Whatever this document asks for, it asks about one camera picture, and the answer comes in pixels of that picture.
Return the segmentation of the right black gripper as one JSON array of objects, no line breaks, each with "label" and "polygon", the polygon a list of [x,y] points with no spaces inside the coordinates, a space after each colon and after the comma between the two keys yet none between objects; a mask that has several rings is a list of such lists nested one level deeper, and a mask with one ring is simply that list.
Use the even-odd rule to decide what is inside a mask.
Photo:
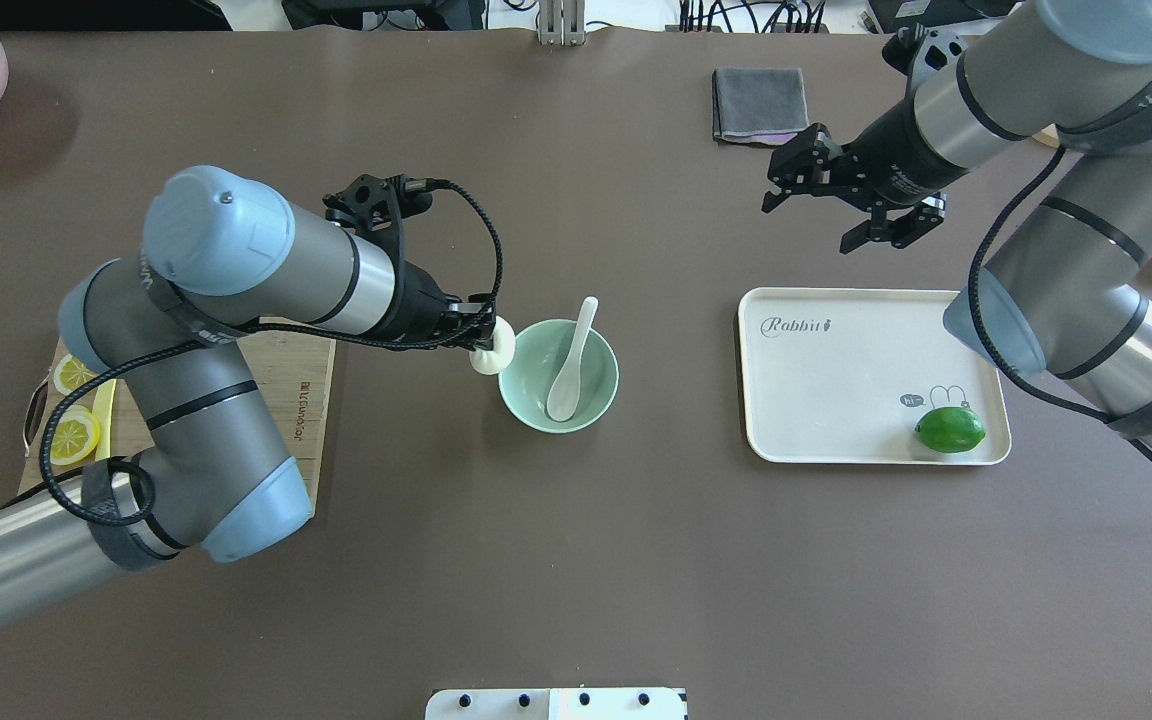
[{"label": "right black gripper", "polygon": [[[965,50],[956,33],[940,29],[901,28],[890,35],[882,59],[908,79],[902,100],[849,143],[833,141],[826,126],[813,123],[774,150],[763,213],[771,214],[794,196],[841,197],[854,209],[872,209],[864,222],[842,234],[844,255],[867,243],[905,249],[940,227],[946,196],[933,194],[965,176],[967,169],[937,154],[925,141],[916,122],[915,94]],[[909,211],[892,220],[877,200]]]}]

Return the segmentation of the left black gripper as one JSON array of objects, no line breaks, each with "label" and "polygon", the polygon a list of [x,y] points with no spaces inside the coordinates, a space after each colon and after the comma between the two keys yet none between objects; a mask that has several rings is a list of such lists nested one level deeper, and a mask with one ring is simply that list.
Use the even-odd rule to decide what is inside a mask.
[{"label": "left black gripper", "polygon": [[355,270],[323,329],[384,347],[460,347],[495,350],[495,297],[467,300],[444,291],[434,279],[406,258],[404,219],[433,205],[444,179],[361,176],[338,194],[324,196],[324,217],[338,223],[353,247]]}]

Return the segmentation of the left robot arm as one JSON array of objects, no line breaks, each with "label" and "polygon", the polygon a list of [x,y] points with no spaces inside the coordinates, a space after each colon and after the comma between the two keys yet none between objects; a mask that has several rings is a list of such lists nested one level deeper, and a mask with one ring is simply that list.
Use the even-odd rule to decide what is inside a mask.
[{"label": "left robot arm", "polygon": [[68,393],[41,425],[41,488],[0,509],[0,628],[200,547],[233,562],[283,541],[314,511],[296,458],[238,341],[291,332],[391,351],[498,350],[499,279],[467,300],[404,255],[404,220],[449,179],[361,176],[300,209],[209,165],[174,174],[147,209],[141,253],[65,296],[65,348],[123,379],[152,444],[60,473]]}]

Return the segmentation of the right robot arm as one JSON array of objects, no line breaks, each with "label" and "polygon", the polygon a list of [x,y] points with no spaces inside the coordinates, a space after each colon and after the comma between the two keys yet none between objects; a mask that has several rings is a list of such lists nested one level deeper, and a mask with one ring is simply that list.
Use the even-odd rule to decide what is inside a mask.
[{"label": "right robot arm", "polygon": [[1152,1],[1026,1],[977,41],[900,29],[884,60],[905,94],[854,141],[820,123],[773,151],[773,211],[838,197],[865,219],[841,252],[904,249],[945,218],[947,187],[1044,128],[1059,149],[975,251],[946,328],[1016,387],[1048,374],[1152,462]]}]

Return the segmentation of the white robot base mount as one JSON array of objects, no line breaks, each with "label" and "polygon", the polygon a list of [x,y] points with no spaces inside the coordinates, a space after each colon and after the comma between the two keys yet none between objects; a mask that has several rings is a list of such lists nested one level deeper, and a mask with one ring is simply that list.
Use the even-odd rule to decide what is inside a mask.
[{"label": "white robot base mount", "polygon": [[687,719],[684,689],[670,687],[544,687],[444,689],[431,694],[425,719]]}]

